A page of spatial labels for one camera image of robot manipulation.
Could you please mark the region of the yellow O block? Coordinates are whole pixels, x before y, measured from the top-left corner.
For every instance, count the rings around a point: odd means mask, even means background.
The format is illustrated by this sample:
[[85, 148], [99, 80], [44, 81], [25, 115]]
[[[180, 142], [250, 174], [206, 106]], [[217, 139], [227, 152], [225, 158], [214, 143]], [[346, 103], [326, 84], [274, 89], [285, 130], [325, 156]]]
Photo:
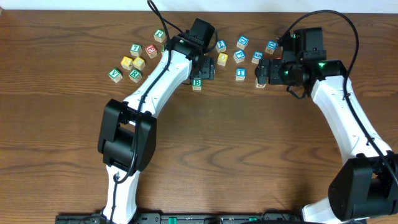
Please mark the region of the yellow O block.
[[228, 54], [224, 54], [223, 52], [221, 52], [218, 55], [217, 64], [225, 67], [227, 60]]

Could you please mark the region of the green R wooden block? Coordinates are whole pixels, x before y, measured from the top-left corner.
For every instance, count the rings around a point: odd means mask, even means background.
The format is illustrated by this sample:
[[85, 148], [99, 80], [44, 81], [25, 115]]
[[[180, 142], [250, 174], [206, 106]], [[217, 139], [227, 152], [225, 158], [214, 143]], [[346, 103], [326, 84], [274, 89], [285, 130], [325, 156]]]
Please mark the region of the green R wooden block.
[[131, 72], [129, 73], [129, 78], [135, 82], [138, 83], [142, 79], [142, 73], [138, 69], [132, 69]]

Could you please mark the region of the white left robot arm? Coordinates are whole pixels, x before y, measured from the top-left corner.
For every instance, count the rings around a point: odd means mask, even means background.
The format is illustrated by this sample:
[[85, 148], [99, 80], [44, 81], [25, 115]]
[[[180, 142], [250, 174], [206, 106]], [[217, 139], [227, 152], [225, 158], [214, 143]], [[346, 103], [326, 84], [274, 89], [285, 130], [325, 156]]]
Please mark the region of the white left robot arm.
[[129, 223], [136, 210], [139, 175], [156, 148], [157, 117], [176, 88], [203, 69], [211, 70], [207, 56], [210, 38], [179, 34], [167, 41], [165, 52], [147, 80], [120, 102], [105, 106], [98, 150], [109, 178], [105, 223]]

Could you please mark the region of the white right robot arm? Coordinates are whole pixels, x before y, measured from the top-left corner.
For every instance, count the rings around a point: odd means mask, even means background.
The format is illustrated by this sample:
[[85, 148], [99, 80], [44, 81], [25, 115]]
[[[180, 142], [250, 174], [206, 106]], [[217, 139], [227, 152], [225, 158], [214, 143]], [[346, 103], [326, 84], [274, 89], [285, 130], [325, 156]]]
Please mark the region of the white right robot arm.
[[339, 60], [263, 59], [258, 84], [303, 86], [320, 108], [338, 144], [343, 167], [323, 200], [302, 208], [313, 223], [348, 223], [397, 213], [397, 154], [374, 130]]

